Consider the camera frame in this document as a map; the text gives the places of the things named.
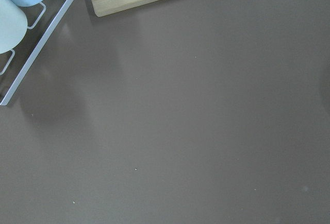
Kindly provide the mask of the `mint green cup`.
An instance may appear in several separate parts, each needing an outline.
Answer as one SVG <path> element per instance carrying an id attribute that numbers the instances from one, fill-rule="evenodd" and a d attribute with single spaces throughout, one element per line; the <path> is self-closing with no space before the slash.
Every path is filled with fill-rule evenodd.
<path id="1" fill-rule="evenodd" d="M 1 54 L 16 47 L 26 31 L 25 13 L 11 0 L 1 0 Z"/>

